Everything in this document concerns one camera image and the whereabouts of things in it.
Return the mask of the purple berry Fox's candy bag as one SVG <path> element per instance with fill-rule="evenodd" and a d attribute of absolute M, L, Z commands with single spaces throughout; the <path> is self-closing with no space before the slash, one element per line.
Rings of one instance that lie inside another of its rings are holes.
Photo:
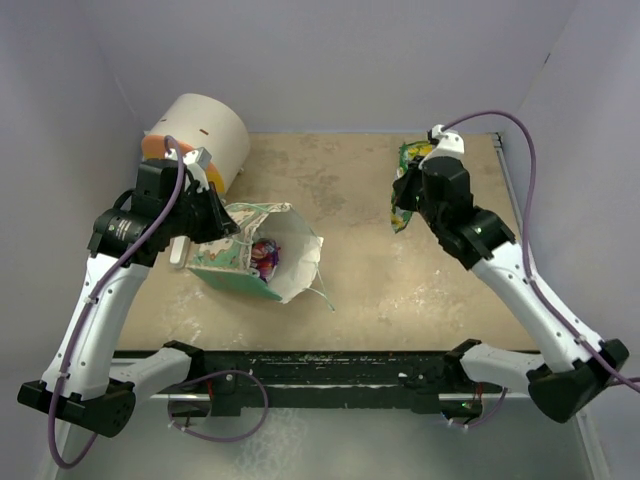
<path fill-rule="evenodd" d="M 262 238 L 252 245 L 250 268 L 263 282 L 268 283 L 274 276 L 280 262 L 280 247 L 275 240 Z"/>

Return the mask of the green floral paper bag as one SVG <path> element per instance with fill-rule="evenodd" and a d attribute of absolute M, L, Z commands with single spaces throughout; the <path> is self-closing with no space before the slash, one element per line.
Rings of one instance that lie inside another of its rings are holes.
<path fill-rule="evenodd" d="M 196 245 L 185 264 L 191 273 L 215 290 L 280 304 L 310 291 L 335 310 L 320 273 L 324 238 L 292 204 L 236 202 L 226 212 L 240 231 Z"/>

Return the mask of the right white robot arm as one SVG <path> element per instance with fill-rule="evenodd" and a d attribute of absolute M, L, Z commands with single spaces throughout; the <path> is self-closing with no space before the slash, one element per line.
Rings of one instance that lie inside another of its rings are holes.
<path fill-rule="evenodd" d="M 525 272 L 521 245 L 497 214 L 475 205 L 460 160 L 418 156 L 397 171 L 392 188 L 392 206 L 420 214 L 442 249 L 498 296 L 538 348 L 525 354 L 467 340 L 447 355 L 457 376 L 526 394 L 557 423 L 612 385 L 627 347 L 602 339 Z"/>

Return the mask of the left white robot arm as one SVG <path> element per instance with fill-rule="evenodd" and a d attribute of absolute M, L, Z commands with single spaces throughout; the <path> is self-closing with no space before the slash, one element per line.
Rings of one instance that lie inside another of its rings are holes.
<path fill-rule="evenodd" d="M 171 240 L 206 243 L 238 233 L 199 161 L 151 159 L 136 185 L 99 216 L 81 294 L 54 359 L 20 386 L 20 404 L 112 438 L 151 396 L 204 370 L 202 350 L 178 341 L 115 371 L 111 361 L 133 300 Z"/>

